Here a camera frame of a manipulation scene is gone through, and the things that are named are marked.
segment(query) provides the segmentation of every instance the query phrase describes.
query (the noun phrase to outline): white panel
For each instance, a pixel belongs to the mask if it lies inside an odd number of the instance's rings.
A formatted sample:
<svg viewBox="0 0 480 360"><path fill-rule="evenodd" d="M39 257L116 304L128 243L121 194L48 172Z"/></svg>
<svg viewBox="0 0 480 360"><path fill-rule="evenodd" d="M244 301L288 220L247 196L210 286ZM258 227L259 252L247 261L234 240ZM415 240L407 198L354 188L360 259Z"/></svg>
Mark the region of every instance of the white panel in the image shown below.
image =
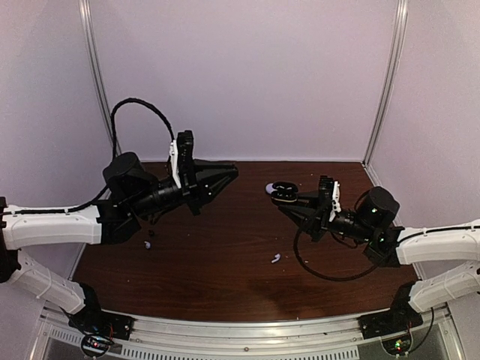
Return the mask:
<svg viewBox="0 0 480 360"><path fill-rule="evenodd" d="M102 187L109 147L77 1L0 4L0 196L20 206L69 206ZM67 275L79 246L29 248ZM42 301L0 285L2 359L24 359Z"/></svg>
<svg viewBox="0 0 480 360"><path fill-rule="evenodd" d="M479 18L476 0L409 2L403 55L372 163L408 227L480 215ZM424 269L432 276L457 264ZM471 360L478 359L479 301L475 294L451 303Z"/></svg>
<svg viewBox="0 0 480 360"><path fill-rule="evenodd" d="M394 0L93 0L110 106L135 96L196 156L360 160L380 99ZM118 113L123 151L165 159L166 129L148 110Z"/></svg>

